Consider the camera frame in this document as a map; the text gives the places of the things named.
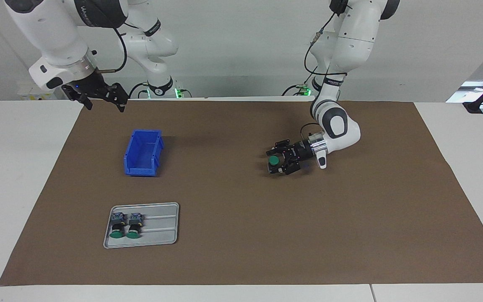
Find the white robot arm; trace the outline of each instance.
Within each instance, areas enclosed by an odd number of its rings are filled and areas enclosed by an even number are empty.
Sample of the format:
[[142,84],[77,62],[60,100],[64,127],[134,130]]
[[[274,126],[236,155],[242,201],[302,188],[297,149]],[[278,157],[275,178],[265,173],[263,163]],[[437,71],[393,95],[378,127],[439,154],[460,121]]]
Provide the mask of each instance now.
[[[323,77],[321,86],[313,85],[320,94],[311,105],[311,115],[322,127],[322,132],[293,145],[290,140],[276,143],[266,153],[270,156],[268,171],[271,174],[291,174],[300,169],[300,161],[313,157],[324,169],[329,153],[354,145],[361,139],[359,125],[337,103],[340,86],[349,71],[368,60],[380,20],[394,15],[399,3],[400,0],[330,1],[330,9],[338,16],[334,21],[335,32],[319,32],[310,47],[318,61],[314,74]],[[282,155],[282,164],[275,154]]]
[[124,41],[128,56],[146,73],[147,86],[159,97],[176,97],[176,87],[167,64],[161,59],[178,51],[178,43],[171,33],[161,28],[149,0],[128,0],[127,23],[136,29],[129,30]]
[[178,46],[169,33],[161,30],[159,19],[151,11],[150,1],[4,1],[19,29],[42,53],[29,69],[40,88],[50,90],[61,86],[69,99],[84,104],[87,109],[92,108],[88,98],[100,98],[117,105],[123,112],[128,94],[118,83],[107,85],[102,73],[119,71],[126,59],[119,69],[99,70],[94,53],[78,34],[77,26],[117,29],[126,20],[137,29],[121,37],[127,45],[125,54],[145,69],[149,84],[158,88],[156,94],[165,95],[172,88],[172,78],[159,57],[173,55]]

